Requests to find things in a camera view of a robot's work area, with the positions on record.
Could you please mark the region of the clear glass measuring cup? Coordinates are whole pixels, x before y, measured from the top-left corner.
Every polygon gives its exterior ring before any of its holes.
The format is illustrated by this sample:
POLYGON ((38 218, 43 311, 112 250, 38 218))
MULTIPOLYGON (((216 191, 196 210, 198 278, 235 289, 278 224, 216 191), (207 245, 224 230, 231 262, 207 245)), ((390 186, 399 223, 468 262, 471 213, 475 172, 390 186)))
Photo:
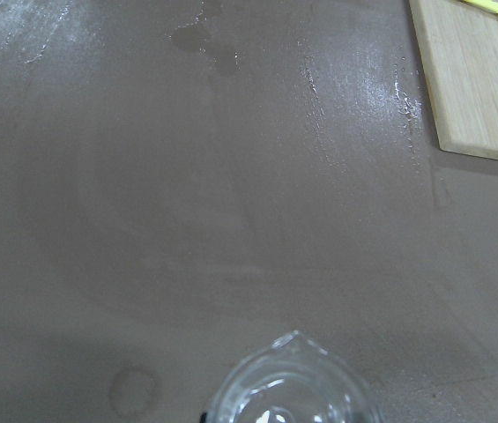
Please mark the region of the clear glass measuring cup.
POLYGON ((226 376, 201 422, 383 422, 364 380, 336 354, 293 330, 226 376))

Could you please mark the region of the bamboo cutting board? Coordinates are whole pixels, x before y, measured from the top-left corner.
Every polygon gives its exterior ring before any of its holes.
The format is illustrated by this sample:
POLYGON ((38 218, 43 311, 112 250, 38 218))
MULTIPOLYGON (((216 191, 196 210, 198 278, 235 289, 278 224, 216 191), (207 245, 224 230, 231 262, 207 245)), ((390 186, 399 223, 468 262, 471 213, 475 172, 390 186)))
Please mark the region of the bamboo cutting board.
POLYGON ((410 8, 440 148, 498 160, 498 2, 410 8))

